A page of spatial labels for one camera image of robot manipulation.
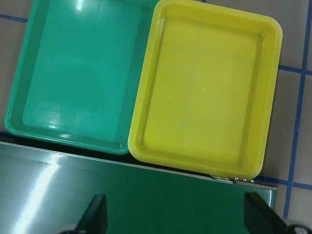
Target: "gray floor tile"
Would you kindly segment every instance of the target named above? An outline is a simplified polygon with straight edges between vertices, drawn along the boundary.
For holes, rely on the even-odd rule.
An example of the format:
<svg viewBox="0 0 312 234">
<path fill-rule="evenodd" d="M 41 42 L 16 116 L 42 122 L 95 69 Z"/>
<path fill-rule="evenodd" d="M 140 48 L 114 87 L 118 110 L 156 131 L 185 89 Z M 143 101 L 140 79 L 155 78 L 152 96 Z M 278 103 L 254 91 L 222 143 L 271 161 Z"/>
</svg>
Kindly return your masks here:
<svg viewBox="0 0 312 234">
<path fill-rule="evenodd" d="M 207 0 L 207 3 L 258 13 L 276 19 L 283 29 L 280 64 L 301 68 L 308 0 Z"/>
<path fill-rule="evenodd" d="M 280 216 L 283 217 L 284 212 L 284 204 L 285 204 L 285 196 L 286 196 L 286 189 L 287 187 L 285 185 L 274 185 L 277 187 L 277 194 L 276 194 L 276 200 L 275 200 L 275 207 L 274 211 Z"/>
<path fill-rule="evenodd" d="M 0 131 L 6 131 L 3 118 L 26 29 L 26 23 L 0 19 Z"/>
<path fill-rule="evenodd" d="M 312 229 L 312 190 L 293 188 L 288 219 L 304 223 Z"/>
<path fill-rule="evenodd" d="M 295 182 L 312 184 L 312 77 L 306 76 L 295 170 Z"/>
<path fill-rule="evenodd" d="M 0 0 L 0 14 L 28 18 L 32 0 Z"/>
<path fill-rule="evenodd" d="M 300 75 L 279 70 L 262 175 L 288 179 Z"/>
</svg>

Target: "tile floor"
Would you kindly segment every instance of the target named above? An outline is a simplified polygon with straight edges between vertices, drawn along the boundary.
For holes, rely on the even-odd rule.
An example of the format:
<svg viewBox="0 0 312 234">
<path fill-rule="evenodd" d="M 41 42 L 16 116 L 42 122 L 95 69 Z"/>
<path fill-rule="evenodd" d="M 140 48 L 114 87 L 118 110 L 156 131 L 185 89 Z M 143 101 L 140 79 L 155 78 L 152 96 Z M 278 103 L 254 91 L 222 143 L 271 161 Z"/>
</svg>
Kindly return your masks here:
<svg viewBox="0 0 312 234">
<path fill-rule="evenodd" d="M 283 29 L 283 44 L 263 170 L 278 187 L 276 212 L 312 228 L 312 0 L 207 0 L 267 15 Z M 31 0 L 0 0 L 0 137 L 30 13 Z"/>
</svg>

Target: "blue grid line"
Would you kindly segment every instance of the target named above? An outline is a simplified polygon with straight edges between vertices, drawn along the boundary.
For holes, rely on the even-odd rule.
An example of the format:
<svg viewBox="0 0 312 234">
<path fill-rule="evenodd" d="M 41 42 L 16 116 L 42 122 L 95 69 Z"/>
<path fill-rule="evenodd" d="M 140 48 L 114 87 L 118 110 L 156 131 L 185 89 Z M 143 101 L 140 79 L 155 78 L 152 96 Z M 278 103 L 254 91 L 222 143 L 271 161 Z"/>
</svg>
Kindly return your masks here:
<svg viewBox="0 0 312 234">
<path fill-rule="evenodd" d="M 312 0 L 309 0 L 306 34 L 305 34 L 305 40 L 304 40 L 303 59 L 302 59 L 302 73 L 300 77 L 296 119 L 295 119 L 293 140 L 292 140 L 291 163 L 289 166 L 289 173 L 288 173 L 288 181 L 291 182 L 291 184 L 287 186 L 287 190 L 286 190 L 283 219 L 288 218 L 289 205 L 290 205 L 291 193 L 292 193 L 292 187 L 293 187 L 293 174 L 294 174 L 294 167 L 295 167 L 295 160 L 296 160 L 296 153 L 297 153 L 297 146 L 298 146 L 298 134 L 299 134 L 299 128 L 300 128 L 302 100 L 303 100 L 304 84 L 305 84 L 307 62 L 308 62 L 311 19 L 312 19 Z"/>
<path fill-rule="evenodd" d="M 312 190 L 312 184 L 297 183 L 297 182 L 293 182 L 293 181 L 276 179 L 276 178 L 265 177 L 265 176 L 257 176 L 255 178 L 255 180 L 260 180 L 260 181 L 271 183 L 271 184 L 280 184 L 280 185 L 285 185 L 285 186 L 289 186 L 289 187 L 296 187 L 296 188 L 300 188 L 300 189 Z"/>
<path fill-rule="evenodd" d="M 10 21 L 20 22 L 20 23 L 27 23 L 28 22 L 28 19 L 26 19 L 26 18 L 21 18 L 21 17 L 16 17 L 16 16 L 8 16 L 8 15 L 3 15 L 3 14 L 0 14 L 0 18 L 10 20 Z"/>
<path fill-rule="evenodd" d="M 302 70 L 299 68 L 294 68 L 294 67 L 289 67 L 289 66 L 283 66 L 283 65 L 279 65 L 278 66 L 279 70 L 283 70 L 283 71 L 288 71 L 288 72 L 295 72 L 295 73 L 302 73 Z"/>
</svg>

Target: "plastic tray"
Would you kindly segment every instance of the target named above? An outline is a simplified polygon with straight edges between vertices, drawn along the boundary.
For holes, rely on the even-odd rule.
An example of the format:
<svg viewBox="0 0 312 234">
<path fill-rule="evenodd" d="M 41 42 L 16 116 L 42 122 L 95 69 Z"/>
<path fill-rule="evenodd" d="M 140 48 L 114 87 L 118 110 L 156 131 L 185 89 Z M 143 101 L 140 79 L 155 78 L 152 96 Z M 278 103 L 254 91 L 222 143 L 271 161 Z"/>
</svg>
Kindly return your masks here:
<svg viewBox="0 0 312 234">
<path fill-rule="evenodd" d="M 128 135 L 158 0 L 34 0 L 7 109 L 14 135 L 113 154 Z"/>
<path fill-rule="evenodd" d="M 282 30 L 190 0 L 154 11 L 129 136 L 139 160 L 229 178 L 261 170 Z"/>
</svg>

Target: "reflective green surface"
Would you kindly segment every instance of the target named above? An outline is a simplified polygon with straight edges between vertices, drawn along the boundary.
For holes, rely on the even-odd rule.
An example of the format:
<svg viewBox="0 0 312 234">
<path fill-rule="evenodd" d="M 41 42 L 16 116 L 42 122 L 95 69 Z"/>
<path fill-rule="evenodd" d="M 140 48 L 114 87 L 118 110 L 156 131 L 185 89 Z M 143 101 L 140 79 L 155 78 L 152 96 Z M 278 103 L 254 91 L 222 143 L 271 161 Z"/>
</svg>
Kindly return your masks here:
<svg viewBox="0 0 312 234">
<path fill-rule="evenodd" d="M 275 192 L 0 143 L 0 228 L 52 234 L 106 194 L 108 234 L 247 234 L 246 191 Z"/>
</svg>

